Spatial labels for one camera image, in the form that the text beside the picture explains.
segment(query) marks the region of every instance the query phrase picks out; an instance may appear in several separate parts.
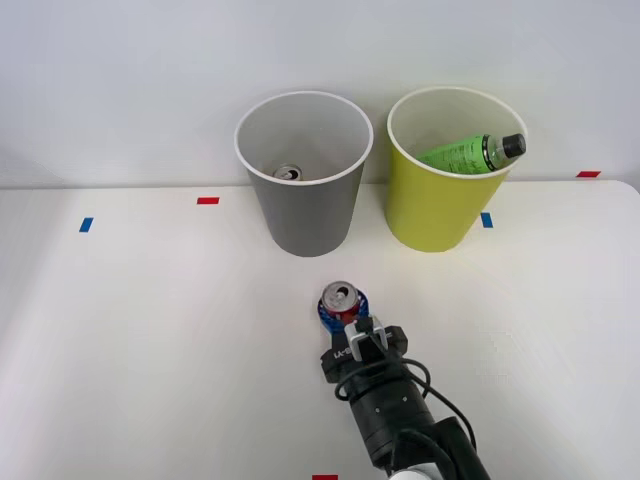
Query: gray cup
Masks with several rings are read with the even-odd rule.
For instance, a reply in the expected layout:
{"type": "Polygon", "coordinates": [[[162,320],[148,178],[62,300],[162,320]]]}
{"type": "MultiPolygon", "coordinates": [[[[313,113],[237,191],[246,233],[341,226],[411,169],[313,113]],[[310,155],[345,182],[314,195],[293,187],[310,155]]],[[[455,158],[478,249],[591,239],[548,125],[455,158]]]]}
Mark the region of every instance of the gray cup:
{"type": "Polygon", "coordinates": [[[236,153],[283,250],[315,257],[344,241],[372,144],[365,113],[330,93],[278,95],[240,120],[236,153]]]}

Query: bottle cap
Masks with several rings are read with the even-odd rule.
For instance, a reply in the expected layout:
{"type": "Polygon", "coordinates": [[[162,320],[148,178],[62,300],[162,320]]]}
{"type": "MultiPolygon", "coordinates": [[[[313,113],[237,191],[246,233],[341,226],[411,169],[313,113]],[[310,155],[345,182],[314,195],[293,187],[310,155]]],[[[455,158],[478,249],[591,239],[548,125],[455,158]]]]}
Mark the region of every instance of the bottle cap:
{"type": "Polygon", "coordinates": [[[503,137],[502,148],[507,158],[519,157],[527,151],[527,142],[524,140],[524,135],[516,133],[515,135],[503,137]]]}

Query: yellow cup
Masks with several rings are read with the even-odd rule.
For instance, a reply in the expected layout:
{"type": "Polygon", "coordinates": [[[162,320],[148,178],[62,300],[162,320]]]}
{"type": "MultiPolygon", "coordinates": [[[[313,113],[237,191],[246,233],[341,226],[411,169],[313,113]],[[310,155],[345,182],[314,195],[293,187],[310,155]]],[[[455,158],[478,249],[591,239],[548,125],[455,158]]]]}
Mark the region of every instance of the yellow cup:
{"type": "Polygon", "coordinates": [[[406,95],[391,109],[387,130],[393,150],[387,223],[398,240],[423,252],[455,247],[518,159],[495,172],[461,175],[415,157],[477,134],[521,133],[527,138],[526,125],[511,107],[463,87],[431,87],[406,95]]]}

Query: plastic bottle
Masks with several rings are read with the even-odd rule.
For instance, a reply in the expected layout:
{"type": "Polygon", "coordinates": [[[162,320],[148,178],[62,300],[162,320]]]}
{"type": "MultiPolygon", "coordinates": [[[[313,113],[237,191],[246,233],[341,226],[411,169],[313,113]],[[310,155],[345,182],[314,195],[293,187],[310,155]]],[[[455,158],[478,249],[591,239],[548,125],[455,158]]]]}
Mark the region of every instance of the plastic bottle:
{"type": "Polygon", "coordinates": [[[510,165],[526,151],[527,145],[520,133],[503,138],[474,135],[456,143],[434,148],[416,158],[445,172],[479,175],[510,165]]]}

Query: blue tape marker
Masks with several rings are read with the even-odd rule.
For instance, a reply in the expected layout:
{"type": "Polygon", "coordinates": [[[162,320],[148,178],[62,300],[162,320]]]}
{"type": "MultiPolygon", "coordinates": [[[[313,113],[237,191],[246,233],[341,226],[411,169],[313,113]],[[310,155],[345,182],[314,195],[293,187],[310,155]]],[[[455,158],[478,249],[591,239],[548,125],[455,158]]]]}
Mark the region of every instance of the blue tape marker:
{"type": "Polygon", "coordinates": [[[82,225],[80,225],[80,233],[87,233],[91,228],[92,223],[93,223],[93,217],[86,217],[82,221],[82,225]]]}
{"type": "Polygon", "coordinates": [[[482,212],[480,218],[482,219],[482,226],[484,228],[493,228],[493,222],[491,221],[491,214],[489,212],[482,212]]]}

